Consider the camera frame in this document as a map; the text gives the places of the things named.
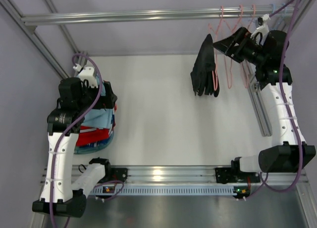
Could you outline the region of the black trousers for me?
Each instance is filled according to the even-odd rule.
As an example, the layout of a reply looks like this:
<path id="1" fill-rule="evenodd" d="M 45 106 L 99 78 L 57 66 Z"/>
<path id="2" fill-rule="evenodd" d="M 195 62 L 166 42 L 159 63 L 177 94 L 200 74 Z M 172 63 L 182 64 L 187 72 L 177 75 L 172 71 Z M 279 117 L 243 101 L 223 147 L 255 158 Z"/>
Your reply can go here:
<path id="1" fill-rule="evenodd" d="M 215 75 L 216 64 L 211 34 L 204 39 L 193 70 L 190 73 L 193 91 L 195 95 L 213 95 L 218 97 L 220 92 L 219 80 Z"/>

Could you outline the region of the pink hanger with trousers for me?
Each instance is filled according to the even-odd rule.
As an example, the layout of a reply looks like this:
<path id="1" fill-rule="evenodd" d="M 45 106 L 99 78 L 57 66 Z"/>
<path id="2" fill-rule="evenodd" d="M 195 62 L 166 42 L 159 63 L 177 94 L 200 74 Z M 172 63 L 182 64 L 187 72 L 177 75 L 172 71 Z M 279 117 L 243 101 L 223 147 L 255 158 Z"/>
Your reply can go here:
<path id="1" fill-rule="evenodd" d="M 211 32 L 213 32 L 213 34 L 214 34 L 214 41 L 218 40 L 218 34 L 219 34 L 220 29 L 222 28 L 224 7 L 221 6 L 220 10 L 221 10 L 221 15 L 220 15 L 220 20 L 219 20 L 217 28 L 213 29 L 212 25 L 210 23 L 208 24 L 209 33 L 211 34 Z M 218 80 L 218 73 L 217 73 L 218 60 L 217 60 L 216 53 L 214 54 L 214 57 L 215 57 L 215 70 L 213 70 L 211 72 L 211 75 L 212 75 L 212 83 L 213 83 L 213 95 L 215 97 L 217 97 L 219 95 L 220 88 L 219 88 L 219 80 Z"/>

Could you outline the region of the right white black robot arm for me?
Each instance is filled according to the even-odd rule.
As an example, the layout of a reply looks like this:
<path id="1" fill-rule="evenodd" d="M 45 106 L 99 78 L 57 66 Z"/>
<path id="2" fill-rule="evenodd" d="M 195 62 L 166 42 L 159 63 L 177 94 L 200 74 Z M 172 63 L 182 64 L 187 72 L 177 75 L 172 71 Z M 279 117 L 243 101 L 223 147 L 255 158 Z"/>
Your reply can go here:
<path id="1" fill-rule="evenodd" d="M 214 48 L 235 62 L 247 61 L 255 66 L 250 89 L 256 89 L 271 125 L 271 146 L 257 155 L 237 157 L 242 172 L 288 173 L 303 169 L 315 156 L 314 145 L 308 145 L 302 135 L 292 98 L 292 76 L 281 62 L 288 48 L 287 34 L 271 30 L 265 41 L 256 40 L 245 27 L 217 41 Z"/>

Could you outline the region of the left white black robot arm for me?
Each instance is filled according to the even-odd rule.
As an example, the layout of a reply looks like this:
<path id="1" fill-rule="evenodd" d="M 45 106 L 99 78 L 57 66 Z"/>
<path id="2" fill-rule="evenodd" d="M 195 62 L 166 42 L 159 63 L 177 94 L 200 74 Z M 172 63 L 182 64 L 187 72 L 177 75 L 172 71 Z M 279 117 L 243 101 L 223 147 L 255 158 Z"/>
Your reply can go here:
<path id="1" fill-rule="evenodd" d="M 71 77 L 60 82 L 57 106 L 47 118 L 49 159 L 45 185 L 40 198 L 32 204 L 33 212 L 80 218 L 90 192 L 98 183 L 110 180 L 109 160 L 96 158 L 89 161 L 87 169 L 75 182 L 71 181 L 83 113 L 89 107 L 113 109 L 117 100 L 110 82 L 102 85 L 105 95 L 99 96 L 96 84 L 87 80 Z"/>

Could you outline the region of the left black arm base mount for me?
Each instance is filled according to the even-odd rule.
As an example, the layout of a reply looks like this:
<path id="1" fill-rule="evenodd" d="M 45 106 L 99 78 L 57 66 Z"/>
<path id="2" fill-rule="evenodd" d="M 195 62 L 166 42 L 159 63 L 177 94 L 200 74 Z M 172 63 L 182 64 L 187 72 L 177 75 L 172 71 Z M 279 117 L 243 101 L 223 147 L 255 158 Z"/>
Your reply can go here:
<path id="1" fill-rule="evenodd" d="M 125 182 L 127 178 L 128 178 L 128 168 L 112 167 L 108 172 L 107 181 L 120 180 L 122 182 Z"/>

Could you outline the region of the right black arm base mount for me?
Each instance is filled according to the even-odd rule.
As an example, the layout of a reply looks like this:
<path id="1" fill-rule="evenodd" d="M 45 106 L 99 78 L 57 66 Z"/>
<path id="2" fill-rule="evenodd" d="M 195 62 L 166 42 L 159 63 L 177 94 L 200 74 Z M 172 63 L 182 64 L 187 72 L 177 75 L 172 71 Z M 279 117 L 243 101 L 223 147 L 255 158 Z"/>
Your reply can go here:
<path id="1" fill-rule="evenodd" d="M 242 172 L 233 168 L 215 168 L 215 178 L 217 183 L 246 183 L 247 177 L 252 174 L 249 172 Z"/>

